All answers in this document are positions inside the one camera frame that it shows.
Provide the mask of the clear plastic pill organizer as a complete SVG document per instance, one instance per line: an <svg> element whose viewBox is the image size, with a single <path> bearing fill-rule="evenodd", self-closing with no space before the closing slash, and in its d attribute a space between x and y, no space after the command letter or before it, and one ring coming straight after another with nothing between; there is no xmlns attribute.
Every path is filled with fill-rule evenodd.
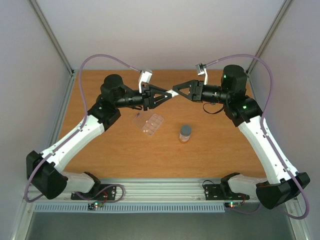
<svg viewBox="0 0 320 240"><path fill-rule="evenodd" d="M133 118L132 123L144 134L153 136L160 128L164 118L152 111L139 111Z"/></svg>

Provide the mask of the orange pill bottle grey cap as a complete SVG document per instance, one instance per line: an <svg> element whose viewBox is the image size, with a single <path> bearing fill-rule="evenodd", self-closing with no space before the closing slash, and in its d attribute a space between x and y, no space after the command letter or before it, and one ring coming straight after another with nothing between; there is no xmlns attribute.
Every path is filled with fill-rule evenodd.
<svg viewBox="0 0 320 240"><path fill-rule="evenodd" d="M191 126L189 125L183 125L181 128L180 128L180 133L179 133L179 140L182 142L182 143L186 143L189 141L190 139L190 136L191 136L191 133L192 133L192 128Z"/></svg>

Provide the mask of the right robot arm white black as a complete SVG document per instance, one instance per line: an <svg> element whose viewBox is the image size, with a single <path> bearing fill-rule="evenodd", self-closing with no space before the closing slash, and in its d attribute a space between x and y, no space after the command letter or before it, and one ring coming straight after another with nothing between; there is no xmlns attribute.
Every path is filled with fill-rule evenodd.
<svg viewBox="0 0 320 240"><path fill-rule="evenodd" d="M220 191L225 198L244 194L257 198L267 209L297 197L310 183L306 172L298 172L286 159L273 139L263 111L246 94L247 74L239 65L224 67L221 85L208 85L207 80L190 80L173 86L173 91L192 102L222 104L225 115L246 137L264 169L265 178L247 177L238 172L221 179Z"/></svg>

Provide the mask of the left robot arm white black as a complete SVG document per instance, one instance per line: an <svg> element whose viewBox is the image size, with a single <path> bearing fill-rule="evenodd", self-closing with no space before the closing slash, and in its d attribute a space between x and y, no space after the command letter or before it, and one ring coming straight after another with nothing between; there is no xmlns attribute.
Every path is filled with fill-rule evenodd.
<svg viewBox="0 0 320 240"><path fill-rule="evenodd" d="M84 118L67 135L40 153L30 152L26 157L28 182L49 200L63 192L78 192L89 199L101 193L101 182L92 173L71 173L64 169L70 160L89 142L106 132L121 116L121 108L154 109L177 95L149 83L150 72L142 72L138 89L123 83L118 74L108 75L100 87L95 104L85 110Z"/></svg>

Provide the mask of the right small circuit board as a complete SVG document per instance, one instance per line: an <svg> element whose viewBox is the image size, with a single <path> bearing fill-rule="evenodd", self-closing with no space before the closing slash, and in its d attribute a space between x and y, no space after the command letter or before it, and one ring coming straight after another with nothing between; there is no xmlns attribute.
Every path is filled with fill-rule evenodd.
<svg viewBox="0 0 320 240"><path fill-rule="evenodd" d="M230 202L225 202L224 203L224 206L226 208L230 208L230 209L238 208L238 207L241 207L243 205L244 205L243 201L241 201L241 202L230 201Z"/></svg>

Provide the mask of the small circuit board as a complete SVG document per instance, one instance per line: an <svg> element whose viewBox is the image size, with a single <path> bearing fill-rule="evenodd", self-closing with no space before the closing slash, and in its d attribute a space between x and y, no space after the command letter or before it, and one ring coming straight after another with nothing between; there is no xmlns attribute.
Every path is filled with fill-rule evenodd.
<svg viewBox="0 0 320 240"><path fill-rule="evenodd" d="M243 201L241 201L241 202L230 201L230 202L225 202L224 203L224 206L226 208L230 208L230 209L238 208L238 207L241 207L243 205L244 205Z"/></svg>
<svg viewBox="0 0 320 240"><path fill-rule="evenodd" d="M91 202L91 203L88 203L87 205L87 209L89 211L96 211L98 210L99 208L102 208L104 206L104 203L101 202L101 201L95 201L95 202Z"/></svg>

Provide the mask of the left small circuit board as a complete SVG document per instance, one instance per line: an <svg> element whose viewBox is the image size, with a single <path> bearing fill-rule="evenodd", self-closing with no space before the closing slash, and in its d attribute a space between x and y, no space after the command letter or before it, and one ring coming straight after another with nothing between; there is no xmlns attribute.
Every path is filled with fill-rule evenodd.
<svg viewBox="0 0 320 240"><path fill-rule="evenodd" d="M102 208L104 206L104 203L101 202L101 201L95 201L95 202L91 202L91 203L88 203L87 205L87 209L89 211L96 211L98 210L99 208Z"/></svg>

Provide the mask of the left aluminium corner post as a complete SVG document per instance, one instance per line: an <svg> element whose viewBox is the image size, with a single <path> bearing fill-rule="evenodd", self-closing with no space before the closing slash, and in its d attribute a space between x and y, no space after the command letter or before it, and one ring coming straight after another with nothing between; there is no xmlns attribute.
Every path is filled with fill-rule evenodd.
<svg viewBox="0 0 320 240"><path fill-rule="evenodd" d="M74 74L74 70L71 67L70 62L68 61L61 45L59 44L47 18L45 17L39 3L37 0L28 0L28 2L30 3L35 15L37 16L40 24L42 25L42 27L44 28L45 33L47 34L50 42L52 43L53 47L55 48L57 54L59 55L60 59L62 60L65 68L67 69L68 73L70 76L72 76Z"/></svg>

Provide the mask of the aluminium corner post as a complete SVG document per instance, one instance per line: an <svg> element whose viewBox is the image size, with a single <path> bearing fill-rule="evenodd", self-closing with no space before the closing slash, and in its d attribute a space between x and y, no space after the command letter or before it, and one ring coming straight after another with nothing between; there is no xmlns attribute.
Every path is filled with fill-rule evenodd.
<svg viewBox="0 0 320 240"><path fill-rule="evenodd" d="M62 60L65 68L67 69L68 73L70 76L72 76L74 74L74 70L71 67L70 62L68 61L61 45L59 44L47 18L45 17L39 3L37 0L28 0L28 2L30 3L35 15L37 16L40 24L42 25L42 27L44 28L45 33L47 34L50 42L52 43L53 47L55 48L57 54L59 55L60 59Z"/></svg>
<svg viewBox="0 0 320 240"><path fill-rule="evenodd" d="M276 13L270 27L268 28L261 44L259 45L255 56L257 58L261 58L263 53L265 52L269 42L271 41L272 37L274 36L274 34L276 33L276 30L278 29L278 27L280 26L281 22L283 21L283 18L285 17L285 15L287 14L288 10L290 9L292 3L294 2L294 0L284 0L283 3L281 4L278 12Z"/></svg>

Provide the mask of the aluminium front frame rail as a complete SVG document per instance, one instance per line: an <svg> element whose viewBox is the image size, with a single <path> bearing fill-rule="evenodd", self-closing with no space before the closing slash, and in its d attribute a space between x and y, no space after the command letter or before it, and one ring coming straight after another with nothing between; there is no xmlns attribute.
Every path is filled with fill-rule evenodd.
<svg viewBox="0 0 320 240"><path fill-rule="evenodd" d="M196 178L105 178L98 179L86 173L65 173L66 187L57 198L69 200L72 193L88 193L95 185L116 187L115 200L108 203L173 203L205 201L202 184L209 180Z"/></svg>

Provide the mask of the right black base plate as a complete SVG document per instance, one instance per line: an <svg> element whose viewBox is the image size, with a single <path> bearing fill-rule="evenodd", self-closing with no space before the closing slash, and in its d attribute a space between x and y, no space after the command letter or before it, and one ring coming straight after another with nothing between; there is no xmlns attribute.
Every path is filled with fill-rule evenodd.
<svg viewBox="0 0 320 240"><path fill-rule="evenodd" d="M225 187L221 183L212 183L205 181L202 184L204 196L207 201L224 200L224 201L243 201L249 200L250 196L243 193L234 193L225 191Z"/></svg>

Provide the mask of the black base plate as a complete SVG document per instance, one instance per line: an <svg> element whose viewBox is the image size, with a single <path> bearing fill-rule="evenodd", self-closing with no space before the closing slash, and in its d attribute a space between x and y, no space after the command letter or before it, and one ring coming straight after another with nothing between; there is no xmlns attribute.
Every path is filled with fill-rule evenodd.
<svg viewBox="0 0 320 240"><path fill-rule="evenodd" d="M212 183L205 181L202 184L204 196L207 201L224 200L224 201L243 201L249 200L250 196L243 193L234 193L225 191L225 187L221 183Z"/></svg>
<svg viewBox="0 0 320 240"><path fill-rule="evenodd" d="M95 185L89 192L74 192L71 194L71 200L93 200L93 201L113 201L115 200L117 187L109 184Z"/></svg>

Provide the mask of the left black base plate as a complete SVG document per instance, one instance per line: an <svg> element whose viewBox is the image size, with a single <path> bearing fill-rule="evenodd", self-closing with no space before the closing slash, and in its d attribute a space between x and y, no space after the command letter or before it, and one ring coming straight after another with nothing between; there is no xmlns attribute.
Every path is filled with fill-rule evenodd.
<svg viewBox="0 0 320 240"><path fill-rule="evenodd" d="M93 201L113 201L115 200L117 187L109 184L95 185L89 192L74 192L71 194L71 200L93 200Z"/></svg>

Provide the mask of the right aluminium corner post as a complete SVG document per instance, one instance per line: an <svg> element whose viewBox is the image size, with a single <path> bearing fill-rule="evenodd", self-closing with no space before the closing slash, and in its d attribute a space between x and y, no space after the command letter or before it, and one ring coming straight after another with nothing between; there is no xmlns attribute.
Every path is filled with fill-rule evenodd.
<svg viewBox="0 0 320 240"><path fill-rule="evenodd" d="M276 13L270 27L268 28L261 44L259 45L255 56L257 58L261 58L263 53L265 52L269 42L271 41L272 37L274 36L274 34L276 33L276 30L278 29L278 27L280 26L281 22L283 21L283 18L285 17L285 15L287 14L288 10L290 9L292 3L294 2L294 0L284 0L283 3L281 4L278 12Z"/></svg>

